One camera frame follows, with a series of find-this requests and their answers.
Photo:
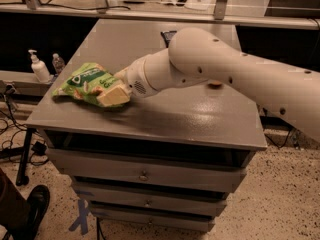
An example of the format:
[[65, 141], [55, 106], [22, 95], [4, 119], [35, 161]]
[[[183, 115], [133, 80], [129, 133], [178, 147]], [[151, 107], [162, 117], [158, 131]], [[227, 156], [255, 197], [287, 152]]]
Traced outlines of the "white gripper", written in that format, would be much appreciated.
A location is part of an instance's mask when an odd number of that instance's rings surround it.
[[[145, 74], [146, 56], [135, 60], [127, 68], [124, 68], [114, 76], [124, 80], [132, 94], [139, 98], [154, 96], [157, 91], [149, 84]], [[130, 100], [130, 94], [124, 84], [119, 84], [97, 96], [97, 101], [104, 107], [121, 105]]]

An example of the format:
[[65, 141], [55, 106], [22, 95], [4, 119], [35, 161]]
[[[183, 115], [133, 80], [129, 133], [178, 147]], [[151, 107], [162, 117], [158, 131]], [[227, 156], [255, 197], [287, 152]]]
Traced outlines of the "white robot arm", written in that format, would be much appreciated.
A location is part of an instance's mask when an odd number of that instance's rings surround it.
[[166, 49], [135, 60], [114, 77], [97, 96], [105, 107], [215, 80], [320, 141], [319, 72], [242, 53], [203, 29], [178, 31]]

